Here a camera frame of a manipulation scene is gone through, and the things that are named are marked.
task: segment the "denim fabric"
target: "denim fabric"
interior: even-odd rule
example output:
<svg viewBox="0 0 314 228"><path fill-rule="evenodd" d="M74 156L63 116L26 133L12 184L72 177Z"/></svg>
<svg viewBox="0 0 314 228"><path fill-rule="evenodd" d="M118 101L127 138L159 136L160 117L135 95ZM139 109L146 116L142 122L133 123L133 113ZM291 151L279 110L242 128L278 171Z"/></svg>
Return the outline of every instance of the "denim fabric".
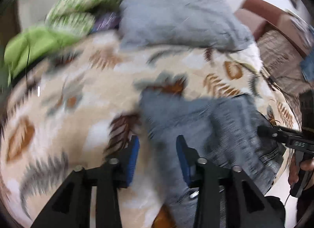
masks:
<svg viewBox="0 0 314 228"><path fill-rule="evenodd" d="M193 227L197 199L183 181L176 138L184 135L189 147L215 165L239 165L263 194L271 187L283 161L283 146L260 138L258 125L270 126L249 95L235 98L184 98L144 91L140 108L149 127L150 146L166 190L166 204L177 227ZM220 209L225 210L223 202ZM221 215L220 226L225 226Z"/></svg>
<svg viewBox="0 0 314 228"><path fill-rule="evenodd" d="M300 63L302 74L307 82L314 80L314 48L305 60Z"/></svg>

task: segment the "leaf print bed sheet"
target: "leaf print bed sheet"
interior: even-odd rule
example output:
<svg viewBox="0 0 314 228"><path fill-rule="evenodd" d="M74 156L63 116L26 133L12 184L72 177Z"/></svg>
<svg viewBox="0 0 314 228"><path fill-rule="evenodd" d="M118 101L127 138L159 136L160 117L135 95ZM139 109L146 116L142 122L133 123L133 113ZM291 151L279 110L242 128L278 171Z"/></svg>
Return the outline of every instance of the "leaf print bed sheet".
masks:
<svg viewBox="0 0 314 228"><path fill-rule="evenodd" d="M189 100L250 94L273 124L298 129L282 93L260 73L256 44L235 54L167 45L123 51L119 44L112 31L89 36L43 60L12 91L1 121L1 200L24 228L76 165L98 167L132 134L140 152L131 186L118 192L122 225L151 227L158 217L158 226L166 211L138 110L142 90Z"/></svg>

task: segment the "green and white patterned fabric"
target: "green and white patterned fabric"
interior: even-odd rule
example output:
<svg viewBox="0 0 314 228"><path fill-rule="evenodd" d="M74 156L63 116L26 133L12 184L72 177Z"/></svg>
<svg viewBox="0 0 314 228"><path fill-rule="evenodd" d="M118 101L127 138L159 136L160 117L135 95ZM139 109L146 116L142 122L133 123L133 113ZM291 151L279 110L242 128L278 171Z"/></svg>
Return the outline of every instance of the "green and white patterned fabric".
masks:
<svg viewBox="0 0 314 228"><path fill-rule="evenodd" d="M46 16L45 23L57 30L65 30L78 36L89 33L95 17L87 12L101 4L109 11L116 11L122 0L59 0Z"/></svg>

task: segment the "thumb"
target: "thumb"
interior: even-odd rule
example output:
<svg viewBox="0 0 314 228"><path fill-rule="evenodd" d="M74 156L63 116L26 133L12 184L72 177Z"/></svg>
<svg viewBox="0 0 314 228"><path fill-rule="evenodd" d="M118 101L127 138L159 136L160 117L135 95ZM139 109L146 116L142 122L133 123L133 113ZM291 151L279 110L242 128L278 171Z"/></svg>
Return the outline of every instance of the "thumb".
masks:
<svg viewBox="0 0 314 228"><path fill-rule="evenodd" d="M304 171L313 171L314 170L314 159L306 160L301 162L300 167Z"/></svg>

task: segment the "human hand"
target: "human hand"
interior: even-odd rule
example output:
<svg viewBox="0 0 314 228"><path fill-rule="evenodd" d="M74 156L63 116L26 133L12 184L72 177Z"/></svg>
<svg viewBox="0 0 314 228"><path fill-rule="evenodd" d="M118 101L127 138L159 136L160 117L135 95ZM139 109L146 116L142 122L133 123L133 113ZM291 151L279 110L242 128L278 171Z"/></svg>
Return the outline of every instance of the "human hand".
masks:
<svg viewBox="0 0 314 228"><path fill-rule="evenodd" d="M300 163L300 168L304 171L314 170L314 159L306 160ZM298 167L296 165L296 154L293 154L291 159L291 164L289 168L289 178L288 183L292 187L295 183L299 181Z"/></svg>

